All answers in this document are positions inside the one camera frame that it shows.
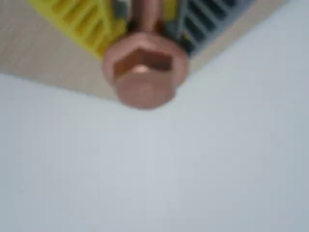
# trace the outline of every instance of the yellow object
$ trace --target yellow object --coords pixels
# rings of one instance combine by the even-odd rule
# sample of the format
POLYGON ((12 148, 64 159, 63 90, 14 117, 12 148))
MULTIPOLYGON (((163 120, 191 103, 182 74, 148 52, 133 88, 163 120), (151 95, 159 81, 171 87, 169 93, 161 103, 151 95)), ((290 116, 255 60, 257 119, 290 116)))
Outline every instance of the yellow object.
MULTIPOLYGON (((91 54, 102 59, 126 31, 126 21, 112 14, 112 0, 28 0, 31 5, 91 54)), ((177 0, 165 0, 165 19, 175 18, 177 0)))

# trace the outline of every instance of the copper fitting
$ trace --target copper fitting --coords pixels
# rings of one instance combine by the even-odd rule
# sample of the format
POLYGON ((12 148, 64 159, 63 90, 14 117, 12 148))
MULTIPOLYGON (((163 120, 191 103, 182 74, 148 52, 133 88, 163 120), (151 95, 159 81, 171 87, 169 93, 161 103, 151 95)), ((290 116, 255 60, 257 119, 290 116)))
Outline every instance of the copper fitting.
POLYGON ((163 0, 132 0, 130 25, 132 31, 106 52, 104 75, 123 103, 156 108, 172 100, 188 76, 188 57, 160 35, 163 0))

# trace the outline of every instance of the copper pipe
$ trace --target copper pipe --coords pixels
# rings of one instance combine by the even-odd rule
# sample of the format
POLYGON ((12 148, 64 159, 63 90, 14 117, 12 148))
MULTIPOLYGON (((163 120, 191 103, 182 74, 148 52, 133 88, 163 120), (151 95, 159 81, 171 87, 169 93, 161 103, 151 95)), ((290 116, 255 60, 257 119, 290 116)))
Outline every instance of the copper pipe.
POLYGON ((161 31, 163 0, 131 0, 131 22, 137 31, 161 31))

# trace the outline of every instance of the hexagonal nut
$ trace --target hexagonal nut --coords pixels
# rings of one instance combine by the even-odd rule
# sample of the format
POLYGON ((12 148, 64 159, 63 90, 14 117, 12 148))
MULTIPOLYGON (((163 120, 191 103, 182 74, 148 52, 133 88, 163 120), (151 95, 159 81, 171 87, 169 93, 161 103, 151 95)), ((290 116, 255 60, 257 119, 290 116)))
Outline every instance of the hexagonal nut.
POLYGON ((106 52, 103 71, 119 99, 137 108, 169 102, 188 76, 188 57, 174 42, 157 34, 136 32, 106 52))

